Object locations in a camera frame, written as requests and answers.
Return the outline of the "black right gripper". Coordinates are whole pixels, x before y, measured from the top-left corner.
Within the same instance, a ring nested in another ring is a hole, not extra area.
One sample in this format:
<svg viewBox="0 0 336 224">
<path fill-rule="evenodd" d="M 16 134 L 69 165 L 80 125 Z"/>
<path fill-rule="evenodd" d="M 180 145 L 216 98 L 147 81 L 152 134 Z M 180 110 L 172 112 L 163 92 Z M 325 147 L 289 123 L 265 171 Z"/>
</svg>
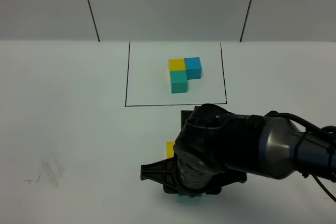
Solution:
<svg viewBox="0 0 336 224">
<path fill-rule="evenodd" d="M 192 168 L 188 163 L 182 161 L 179 157 L 176 158 L 177 162 L 177 178 L 180 180 L 180 183 L 190 190 L 199 190 L 206 187 L 212 178 L 215 176 L 214 174 L 209 174 L 200 170 L 196 170 Z M 163 190 L 167 194 L 185 194 L 182 191 L 177 191 L 171 189 L 167 186 L 163 186 Z M 222 188 L 212 189 L 207 191 L 205 194 L 207 195 L 218 195 L 222 191 Z"/>
</svg>

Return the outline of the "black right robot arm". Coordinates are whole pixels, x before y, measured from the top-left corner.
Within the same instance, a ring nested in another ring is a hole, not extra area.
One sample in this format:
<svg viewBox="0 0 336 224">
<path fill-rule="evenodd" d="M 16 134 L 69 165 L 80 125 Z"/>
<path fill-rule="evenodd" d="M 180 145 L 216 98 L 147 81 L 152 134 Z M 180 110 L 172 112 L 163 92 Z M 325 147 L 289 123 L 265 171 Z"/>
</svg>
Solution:
<svg viewBox="0 0 336 224">
<path fill-rule="evenodd" d="M 214 104 L 181 113 L 174 162 L 164 191 L 217 195 L 248 174 L 284 179 L 294 172 L 335 181 L 335 127 L 290 113 L 239 115 Z"/>
</svg>

